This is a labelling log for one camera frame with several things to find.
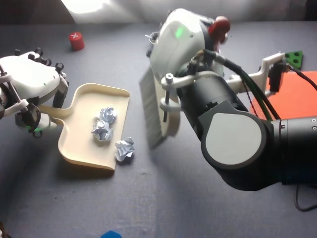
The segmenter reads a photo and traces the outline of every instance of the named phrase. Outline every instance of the background wall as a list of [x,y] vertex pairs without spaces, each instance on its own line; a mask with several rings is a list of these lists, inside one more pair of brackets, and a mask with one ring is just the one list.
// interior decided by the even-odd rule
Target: background wall
[[230,21],[315,19],[314,0],[2,0],[0,23],[162,22],[185,8]]

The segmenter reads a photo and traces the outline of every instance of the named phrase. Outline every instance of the white crumpled paper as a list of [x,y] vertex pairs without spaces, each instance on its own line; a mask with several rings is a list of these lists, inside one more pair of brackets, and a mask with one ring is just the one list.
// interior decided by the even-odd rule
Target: white crumpled paper
[[109,128],[108,122],[99,120],[93,125],[91,133],[94,134],[98,141],[110,141],[112,139],[113,129]]
[[118,141],[115,146],[117,147],[115,158],[119,162],[124,161],[126,157],[131,157],[134,152],[134,142],[131,137]]
[[108,122],[109,124],[112,124],[117,119],[117,112],[114,110],[114,108],[107,107],[101,109],[97,113],[96,117],[99,120],[103,120],[105,122]]

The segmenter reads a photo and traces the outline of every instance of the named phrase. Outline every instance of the red cylinder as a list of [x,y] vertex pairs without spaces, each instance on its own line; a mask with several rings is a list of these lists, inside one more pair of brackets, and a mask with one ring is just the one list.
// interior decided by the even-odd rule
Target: red cylinder
[[79,51],[85,47],[84,38],[80,32],[70,33],[69,40],[73,50],[75,51]]

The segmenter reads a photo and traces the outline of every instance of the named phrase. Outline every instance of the white cross mark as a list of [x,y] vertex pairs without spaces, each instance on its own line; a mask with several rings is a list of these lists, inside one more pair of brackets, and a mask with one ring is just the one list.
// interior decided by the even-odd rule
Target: white cross mark
[[73,39],[75,39],[76,37],[79,37],[79,35],[77,35],[77,33],[75,33],[75,35],[71,35],[73,37]]

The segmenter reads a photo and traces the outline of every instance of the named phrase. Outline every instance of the orange mat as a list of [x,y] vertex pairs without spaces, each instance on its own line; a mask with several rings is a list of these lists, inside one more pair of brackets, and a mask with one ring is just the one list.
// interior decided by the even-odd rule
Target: orange mat
[[[317,84],[317,72],[303,72]],[[313,117],[317,115],[317,91],[296,73],[285,73],[280,91],[268,98],[282,119]],[[253,105],[261,119],[265,116],[253,99]]]

